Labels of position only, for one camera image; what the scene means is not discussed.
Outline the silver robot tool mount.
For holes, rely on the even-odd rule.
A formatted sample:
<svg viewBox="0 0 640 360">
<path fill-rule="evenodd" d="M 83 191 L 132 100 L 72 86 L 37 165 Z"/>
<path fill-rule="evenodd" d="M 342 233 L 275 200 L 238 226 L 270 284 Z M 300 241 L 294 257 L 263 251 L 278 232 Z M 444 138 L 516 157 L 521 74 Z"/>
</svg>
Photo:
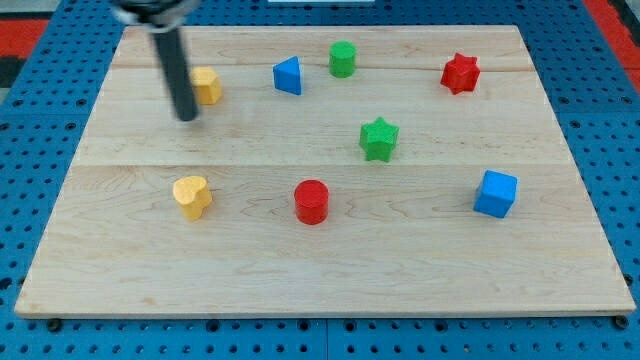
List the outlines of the silver robot tool mount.
<svg viewBox="0 0 640 360">
<path fill-rule="evenodd" d="M 123 24 L 173 29 L 181 26 L 200 4 L 201 0 L 112 0 L 111 8 Z"/>
</svg>

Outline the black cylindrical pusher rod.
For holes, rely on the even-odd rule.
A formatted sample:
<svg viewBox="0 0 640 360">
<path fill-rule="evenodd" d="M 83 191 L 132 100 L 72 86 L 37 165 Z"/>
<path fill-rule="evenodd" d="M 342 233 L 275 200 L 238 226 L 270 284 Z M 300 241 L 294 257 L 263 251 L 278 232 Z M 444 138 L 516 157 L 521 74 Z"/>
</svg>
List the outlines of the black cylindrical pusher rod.
<svg viewBox="0 0 640 360">
<path fill-rule="evenodd" d="M 181 121 L 192 121 L 199 110 L 180 31 L 172 28 L 157 32 L 153 34 L 153 39 L 175 114 Z"/>
</svg>

